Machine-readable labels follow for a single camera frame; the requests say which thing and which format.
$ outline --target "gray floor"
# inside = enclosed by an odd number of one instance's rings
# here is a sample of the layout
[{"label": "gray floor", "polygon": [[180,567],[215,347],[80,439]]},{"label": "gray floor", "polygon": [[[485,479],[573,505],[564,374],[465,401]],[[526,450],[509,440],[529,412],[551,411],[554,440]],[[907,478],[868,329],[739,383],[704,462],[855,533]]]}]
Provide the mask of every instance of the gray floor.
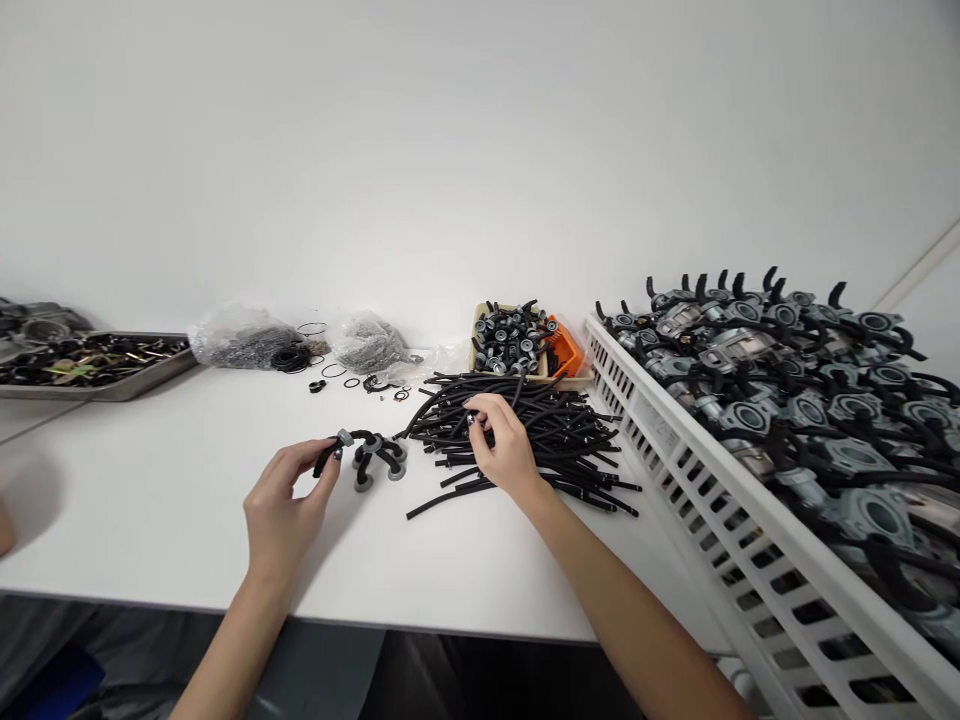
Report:
[{"label": "gray floor", "polygon": [[[220,615],[0,596],[0,713],[67,643],[106,671],[98,706],[109,720],[155,720],[173,709]],[[355,720],[382,630],[290,620],[248,714],[253,720]]]}]

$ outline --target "orange plastic part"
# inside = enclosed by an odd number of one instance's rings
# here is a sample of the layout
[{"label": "orange plastic part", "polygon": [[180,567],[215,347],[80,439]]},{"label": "orange plastic part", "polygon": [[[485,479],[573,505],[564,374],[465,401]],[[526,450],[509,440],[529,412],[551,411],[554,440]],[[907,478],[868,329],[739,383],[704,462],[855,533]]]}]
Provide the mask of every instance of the orange plastic part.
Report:
[{"label": "orange plastic part", "polygon": [[557,330],[546,339],[546,343],[553,348],[553,352],[559,360],[557,371],[551,377],[557,377],[564,370],[567,371],[568,378],[576,377],[577,373],[580,372],[583,361],[586,359],[586,355],[577,345],[570,331],[557,320],[556,315],[551,315],[550,320],[557,323]]}]

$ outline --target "person's left hand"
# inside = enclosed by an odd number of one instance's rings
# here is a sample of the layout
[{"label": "person's left hand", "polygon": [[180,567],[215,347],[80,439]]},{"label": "person's left hand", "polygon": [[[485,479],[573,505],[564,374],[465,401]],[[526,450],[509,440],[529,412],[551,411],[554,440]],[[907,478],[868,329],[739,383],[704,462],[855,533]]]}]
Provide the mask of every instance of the person's left hand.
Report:
[{"label": "person's left hand", "polygon": [[249,576],[292,586],[300,563],[320,532],[327,501],[340,477],[340,460],[331,455],[316,487],[293,498],[297,478],[317,462],[334,441],[307,440],[281,448],[243,501],[250,538]]}]

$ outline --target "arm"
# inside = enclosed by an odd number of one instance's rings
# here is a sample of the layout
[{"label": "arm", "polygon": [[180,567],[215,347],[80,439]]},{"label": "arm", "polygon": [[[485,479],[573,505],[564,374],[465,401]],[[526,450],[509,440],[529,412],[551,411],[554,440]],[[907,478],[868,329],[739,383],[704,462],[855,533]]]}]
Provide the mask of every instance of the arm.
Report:
[{"label": "arm", "polygon": [[[543,481],[526,430],[506,401],[477,395],[466,407],[478,412],[470,441],[480,469],[540,533],[643,712],[652,720],[752,718],[683,626]],[[494,432],[492,449],[481,428],[484,421]]]},{"label": "arm", "polygon": [[16,543],[17,533],[13,529],[13,520],[3,498],[0,498],[0,557],[13,550]]},{"label": "arm", "polygon": [[309,440],[280,450],[244,500],[250,565],[200,667],[171,720],[241,718],[273,650],[304,555],[323,524],[340,475],[334,455],[310,494],[293,499],[293,485],[332,440]]}]

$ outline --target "white plastic crate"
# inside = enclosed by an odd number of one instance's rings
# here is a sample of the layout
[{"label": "white plastic crate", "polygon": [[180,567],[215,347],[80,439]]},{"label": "white plastic crate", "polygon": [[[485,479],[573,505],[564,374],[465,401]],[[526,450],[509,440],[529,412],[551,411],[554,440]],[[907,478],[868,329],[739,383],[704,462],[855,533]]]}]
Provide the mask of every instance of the white plastic crate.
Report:
[{"label": "white plastic crate", "polygon": [[960,718],[960,672],[587,319],[594,402],[777,718]]}]

